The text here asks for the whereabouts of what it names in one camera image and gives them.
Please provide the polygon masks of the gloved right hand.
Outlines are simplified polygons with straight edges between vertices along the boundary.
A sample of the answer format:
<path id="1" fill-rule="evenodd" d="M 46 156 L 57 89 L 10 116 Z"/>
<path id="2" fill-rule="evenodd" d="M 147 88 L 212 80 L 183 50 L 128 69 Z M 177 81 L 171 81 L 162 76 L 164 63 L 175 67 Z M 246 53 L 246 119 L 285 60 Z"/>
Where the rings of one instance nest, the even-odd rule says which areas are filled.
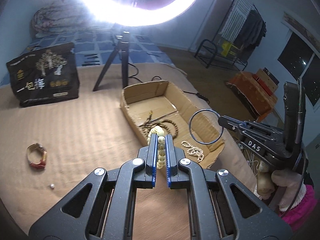
<path id="1" fill-rule="evenodd" d="M 267 163 L 261 161 L 258 167 L 257 184 L 254 189 L 254 194 L 260 198 L 267 200 L 271 197 L 271 194 L 275 191 L 275 186 L 285 187 L 285 193 L 282 199 L 279 201 L 279 211 L 285 212 L 291 205 L 290 209 L 297 207 L 306 195 L 306 186 L 300 185 L 302 176 L 296 172 L 292 172 L 288 169 L 274 170 L 271 172 L 271 168 Z"/>

